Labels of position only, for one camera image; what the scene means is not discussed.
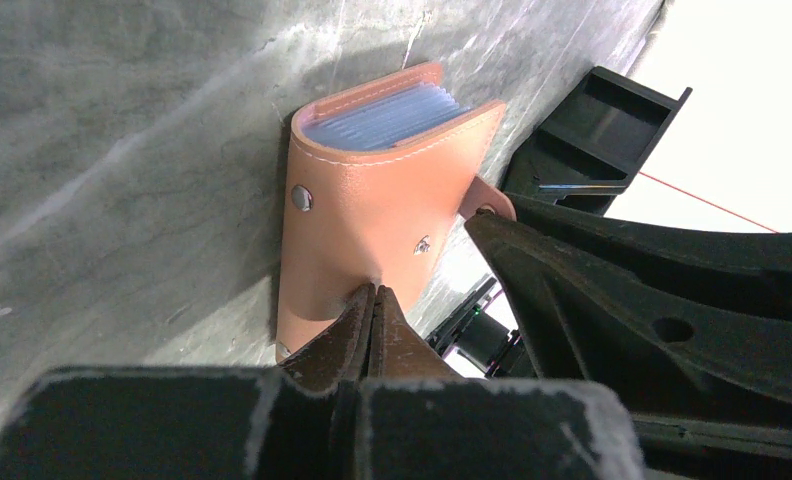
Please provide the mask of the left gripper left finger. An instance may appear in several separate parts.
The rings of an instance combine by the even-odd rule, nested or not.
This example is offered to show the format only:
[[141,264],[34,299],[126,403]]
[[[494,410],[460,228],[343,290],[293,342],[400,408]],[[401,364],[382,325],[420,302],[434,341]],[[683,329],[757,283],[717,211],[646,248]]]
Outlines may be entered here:
[[274,367],[73,366],[0,431],[0,479],[362,479],[359,383],[376,289]]

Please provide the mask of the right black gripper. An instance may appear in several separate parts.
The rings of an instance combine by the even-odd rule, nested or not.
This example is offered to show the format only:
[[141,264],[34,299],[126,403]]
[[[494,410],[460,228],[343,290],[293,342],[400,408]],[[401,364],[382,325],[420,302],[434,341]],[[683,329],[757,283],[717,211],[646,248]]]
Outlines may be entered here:
[[792,414],[792,322],[655,290],[518,219],[466,228],[524,338],[486,277],[425,336],[467,376],[591,380],[644,414]]

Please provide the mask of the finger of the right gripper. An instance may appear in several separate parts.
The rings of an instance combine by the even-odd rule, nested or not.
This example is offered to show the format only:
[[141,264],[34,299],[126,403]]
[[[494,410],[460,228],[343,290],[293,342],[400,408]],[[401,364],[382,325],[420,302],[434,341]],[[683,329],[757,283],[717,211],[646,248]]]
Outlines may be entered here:
[[792,322],[792,233],[688,230],[605,218],[525,196],[520,223],[696,304]]

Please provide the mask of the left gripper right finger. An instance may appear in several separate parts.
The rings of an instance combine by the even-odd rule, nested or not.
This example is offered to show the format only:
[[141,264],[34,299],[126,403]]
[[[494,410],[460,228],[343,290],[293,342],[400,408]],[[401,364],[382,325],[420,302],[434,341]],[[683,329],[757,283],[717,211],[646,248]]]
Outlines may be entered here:
[[370,376],[359,388],[359,479],[641,479],[630,414],[580,380]]

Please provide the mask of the black card box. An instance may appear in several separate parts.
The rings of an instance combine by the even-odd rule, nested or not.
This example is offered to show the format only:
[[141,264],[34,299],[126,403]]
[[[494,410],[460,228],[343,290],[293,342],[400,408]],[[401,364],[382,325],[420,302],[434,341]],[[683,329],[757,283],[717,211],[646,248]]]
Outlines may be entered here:
[[693,90],[673,99],[592,68],[515,150],[501,189],[604,215],[639,174]]

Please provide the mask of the brown leather card holder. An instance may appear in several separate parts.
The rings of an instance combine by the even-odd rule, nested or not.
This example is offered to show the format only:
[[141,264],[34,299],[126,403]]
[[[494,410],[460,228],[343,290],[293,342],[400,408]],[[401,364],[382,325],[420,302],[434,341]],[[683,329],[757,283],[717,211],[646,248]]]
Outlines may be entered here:
[[329,327],[360,286],[391,288],[412,307],[457,217],[507,219],[512,202],[479,174],[506,106],[450,115],[443,67],[422,63],[316,100],[292,117],[276,357]]

